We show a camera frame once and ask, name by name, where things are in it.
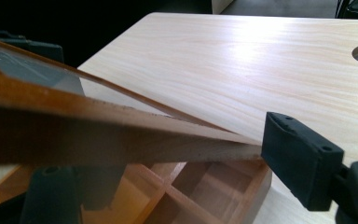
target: wooden shelf compartment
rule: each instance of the wooden shelf compartment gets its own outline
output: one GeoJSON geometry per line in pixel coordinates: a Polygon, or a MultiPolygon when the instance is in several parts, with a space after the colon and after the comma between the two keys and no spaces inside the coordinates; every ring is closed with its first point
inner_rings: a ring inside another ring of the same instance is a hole
{"type": "MultiPolygon", "coordinates": [[[[12,190],[26,191],[31,172],[24,169],[17,167],[0,181],[1,199],[12,190]]],[[[110,206],[82,209],[82,216],[85,224],[252,223],[270,181],[263,161],[128,164],[110,206]]]]}

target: wood strip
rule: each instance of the wood strip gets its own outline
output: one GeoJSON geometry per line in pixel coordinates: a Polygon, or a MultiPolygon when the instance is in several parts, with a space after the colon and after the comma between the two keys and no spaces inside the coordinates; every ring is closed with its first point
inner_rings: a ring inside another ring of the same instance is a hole
{"type": "Polygon", "coordinates": [[[260,146],[197,124],[0,76],[0,163],[253,159],[260,146]]]}
{"type": "Polygon", "coordinates": [[[257,161],[223,161],[223,164],[231,167],[232,169],[241,172],[244,175],[248,175],[253,178],[255,175],[258,174],[258,170],[260,165],[264,165],[264,161],[257,160],[257,161]]]}
{"type": "Polygon", "coordinates": [[[142,164],[138,164],[138,163],[129,164],[127,165],[126,169],[127,172],[132,174],[137,174],[142,179],[144,179],[147,183],[154,186],[156,189],[162,188],[162,185],[164,184],[164,180],[160,176],[156,175],[142,164]]]}
{"type": "Polygon", "coordinates": [[[28,189],[36,167],[18,165],[0,179],[0,203],[3,203],[28,189]]]}
{"type": "Polygon", "coordinates": [[[189,199],[185,194],[174,187],[170,187],[167,189],[168,195],[170,195],[178,205],[189,214],[192,214],[195,217],[198,217],[205,223],[216,223],[216,224],[223,224],[221,220],[217,217],[214,217],[208,211],[203,209],[201,206],[196,204],[194,201],[189,199]]]}
{"type": "MultiPolygon", "coordinates": [[[[173,182],[173,180],[178,176],[178,174],[181,172],[181,170],[184,168],[185,165],[186,165],[185,162],[176,163],[176,166],[173,169],[172,173],[167,178],[161,180],[163,181],[162,185],[159,187],[158,191],[154,194],[154,196],[150,199],[149,203],[147,204],[147,206],[145,206],[145,209],[142,211],[142,213],[135,219],[134,224],[145,223],[147,218],[150,216],[150,214],[153,212],[155,207],[161,201],[167,189],[171,187],[171,183],[173,182]]],[[[134,166],[134,168],[143,169],[141,168],[141,166],[144,167],[143,165],[138,165],[138,166],[134,166]]]]}
{"type": "Polygon", "coordinates": [[[173,107],[170,107],[170,106],[167,106],[165,104],[162,104],[162,103],[159,103],[153,99],[150,99],[142,94],[139,94],[135,91],[131,91],[129,89],[125,89],[121,86],[118,86],[116,83],[114,82],[111,82],[105,78],[101,78],[101,77],[97,77],[97,76],[94,76],[90,73],[87,73],[87,72],[84,72],[84,71],[81,71],[81,70],[78,70],[74,67],[71,67],[71,66],[68,66],[66,64],[63,64],[63,63],[59,63],[59,62],[56,62],[56,61],[53,61],[49,58],[45,58],[45,57],[42,57],[40,55],[37,55],[37,54],[34,54],[30,51],[27,51],[27,50],[24,50],[24,49],[19,49],[17,47],[14,47],[14,46],[11,46],[11,45],[8,45],[6,43],[3,43],[3,42],[0,42],[0,50],[4,50],[4,51],[8,51],[8,52],[13,52],[13,53],[16,53],[18,55],[21,55],[23,57],[25,57],[27,59],[27,61],[31,62],[33,60],[37,61],[37,62],[43,62],[43,63],[46,63],[50,66],[57,66],[57,67],[60,67],[64,70],[68,70],[68,71],[71,71],[73,73],[75,73],[77,76],[79,77],[82,77],[86,80],[89,80],[91,82],[95,82],[95,83],[98,83],[100,85],[103,85],[111,90],[114,90],[114,91],[117,91],[121,94],[124,94],[126,96],[129,96],[130,98],[132,99],[135,99],[139,102],[142,102],[146,105],[150,105],[154,108],[156,108],[157,110],[165,113],[165,114],[168,114],[174,118],[177,118],[177,119],[180,119],[180,120],[184,120],[184,121],[188,121],[188,122],[191,122],[191,123],[197,123],[199,125],[202,125],[202,126],[207,126],[207,127],[210,127],[210,128],[215,128],[215,129],[219,129],[219,130],[222,130],[222,131],[227,131],[226,129],[224,128],[221,128],[217,125],[214,125],[212,124],[211,122],[207,122],[203,119],[199,119],[199,118],[196,118],[194,116],[191,116],[187,113],[184,113],[183,111],[181,110],[178,110],[178,109],[175,109],[173,107]]]}
{"type": "Polygon", "coordinates": [[[241,195],[241,203],[232,214],[230,224],[253,223],[257,211],[266,198],[271,185],[272,172],[266,164],[260,166],[246,192],[241,195]]]}

